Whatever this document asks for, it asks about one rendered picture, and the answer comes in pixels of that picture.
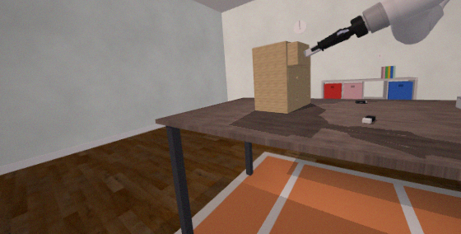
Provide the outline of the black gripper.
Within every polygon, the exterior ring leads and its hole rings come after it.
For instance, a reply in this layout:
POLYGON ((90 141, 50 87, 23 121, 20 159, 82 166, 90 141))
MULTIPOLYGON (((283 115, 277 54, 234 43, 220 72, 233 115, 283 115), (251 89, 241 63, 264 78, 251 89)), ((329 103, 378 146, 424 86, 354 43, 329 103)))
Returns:
POLYGON ((351 24, 351 26, 337 30, 335 33, 321 40, 319 43, 317 42, 318 44, 303 51, 305 57, 309 57, 313 54, 318 53, 321 50, 324 51, 324 49, 327 49, 333 45, 343 42, 344 40, 348 40, 354 34, 356 34, 357 38, 360 38, 363 35, 367 35, 369 33, 366 28, 365 22, 363 21, 361 16, 357 16, 356 18, 352 19, 351 24))

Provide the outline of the light wooden chest of drawers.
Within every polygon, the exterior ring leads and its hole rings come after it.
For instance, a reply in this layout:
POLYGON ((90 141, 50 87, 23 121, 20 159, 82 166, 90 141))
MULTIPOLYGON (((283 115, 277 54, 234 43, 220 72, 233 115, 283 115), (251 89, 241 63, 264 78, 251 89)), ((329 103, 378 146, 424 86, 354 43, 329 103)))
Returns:
POLYGON ((255 110, 288 114, 287 68, 310 68, 287 66, 286 44, 282 41, 252 48, 254 71, 255 110))

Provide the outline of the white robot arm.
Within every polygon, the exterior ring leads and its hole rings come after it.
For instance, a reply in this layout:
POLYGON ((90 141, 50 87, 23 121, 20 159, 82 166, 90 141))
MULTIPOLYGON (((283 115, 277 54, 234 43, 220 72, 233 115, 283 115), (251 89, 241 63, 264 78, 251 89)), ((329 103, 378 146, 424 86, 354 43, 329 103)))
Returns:
POLYGON ((362 12, 371 33, 391 26, 393 37, 404 44, 424 40, 444 15, 450 0, 382 0, 362 12))

